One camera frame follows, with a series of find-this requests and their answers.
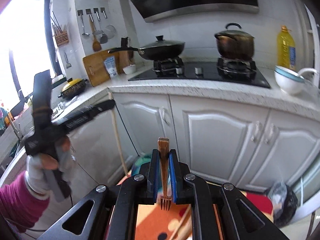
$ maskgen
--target black glass cooktop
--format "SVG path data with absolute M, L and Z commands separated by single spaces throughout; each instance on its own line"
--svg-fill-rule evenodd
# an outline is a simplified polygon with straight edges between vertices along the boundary
M 226 76 L 218 73 L 216 62 L 186 62 L 184 63 L 184 74 L 177 75 L 176 73 L 165 76 L 157 76 L 157 73 L 152 69 L 149 69 L 133 78 L 132 80 L 147 80 L 147 79 L 192 79 L 192 80 L 211 80 L 211 81 L 222 81 L 222 82 L 233 82 L 245 85 L 252 85 L 257 87 L 271 88 L 267 80 L 257 69 L 256 75 L 253 79 L 237 77 L 236 75 Z M 196 75 L 195 67 L 202 68 L 202 75 Z

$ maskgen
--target pink sleeve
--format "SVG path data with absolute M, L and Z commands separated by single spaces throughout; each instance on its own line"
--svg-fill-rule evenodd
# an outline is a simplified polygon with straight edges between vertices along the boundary
M 39 200 L 33 197 L 25 184 L 24 174 L 20 173 L 14 182 L 0 188 L 0 212 L 5 218 L 31 228 L 48 207 L 49 198 Z

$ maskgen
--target metal fork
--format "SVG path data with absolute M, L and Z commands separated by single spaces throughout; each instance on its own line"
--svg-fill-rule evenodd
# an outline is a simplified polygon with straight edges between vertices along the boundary
M 160 154 L 160 171 L 163 189 L 163 197 L 160 198 L 160 207 L 169 210 L 171 206 L 171 197 L 168 196 L 168 166 L 169 166 L 169 139 L 158 139 L 158 151 Z

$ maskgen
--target faucet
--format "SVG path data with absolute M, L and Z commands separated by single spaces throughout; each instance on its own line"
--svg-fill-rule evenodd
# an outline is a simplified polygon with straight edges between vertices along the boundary
M 12 128 L 13 128 L 13 131 L 14 131 L 15 135 L 17 136 L 19 142 L 21 142 L 23 136 L 22 136 L 22 133 L 21 133 L 21 130 L 20 130 L 20 123 L 18 124 L 18 129 L 17 129 L 17 128 L 14 126 L 14 124 L 13 124 L 10 116 L 8 116 L 8 119 L 9 119 L 9 122 L 10 122 Z

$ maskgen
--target hand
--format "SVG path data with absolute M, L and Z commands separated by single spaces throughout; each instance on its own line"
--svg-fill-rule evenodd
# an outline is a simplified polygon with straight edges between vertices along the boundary
M 60 139 L 56 145 L 59 162 L 51 156 L 39 153 L 27 157 L 27 171 L 25 179 L 29 192 L 38 199 L 46 199 L 50 193 L 50 187 L 44 177 L 43 169 L 63 172 L 62 178 L 70 182 L 76 166 L 76 160 L 70 153 L 70 140 L 68 136 Z

